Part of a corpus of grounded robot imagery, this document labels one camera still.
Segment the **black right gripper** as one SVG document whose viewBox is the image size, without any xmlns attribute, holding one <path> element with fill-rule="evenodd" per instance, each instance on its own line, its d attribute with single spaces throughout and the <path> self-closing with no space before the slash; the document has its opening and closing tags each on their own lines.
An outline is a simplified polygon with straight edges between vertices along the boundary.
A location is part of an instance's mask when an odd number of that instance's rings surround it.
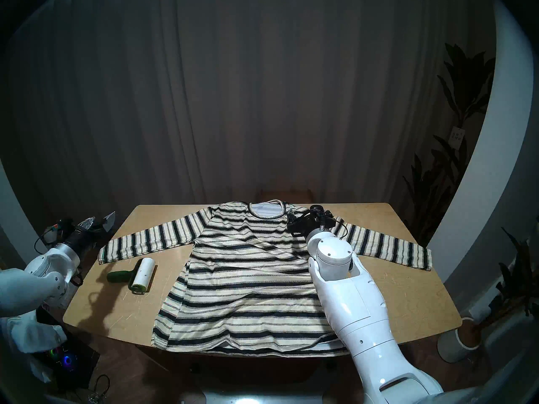
<svg viewBox="0 0 539 404">
<path fill-rule="evenodd" d="M 331 231 L 335 226 L 335 217 L 322 205 L 311 205 L 300 215 L 288 211 L 288 232 L 293 236 L 308 236 L 314 230 Z"/>
</svg>

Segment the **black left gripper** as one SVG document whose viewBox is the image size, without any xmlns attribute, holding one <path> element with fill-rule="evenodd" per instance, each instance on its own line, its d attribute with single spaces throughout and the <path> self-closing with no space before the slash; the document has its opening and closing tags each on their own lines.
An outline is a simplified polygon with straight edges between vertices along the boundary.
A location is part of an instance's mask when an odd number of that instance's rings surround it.
<svg viewBox="0 0 539 404">
<path fill-rule="evenodd" d="M 115 222 L 115 212 L 102 220 L 90 217 L 78 225 L 73 220 L 60 220 L 46 228 L 46 245 L 49 248 L 70 248 L 79 258 L 94 248 L 106 233 L 109 233 Z"/>
</svg>

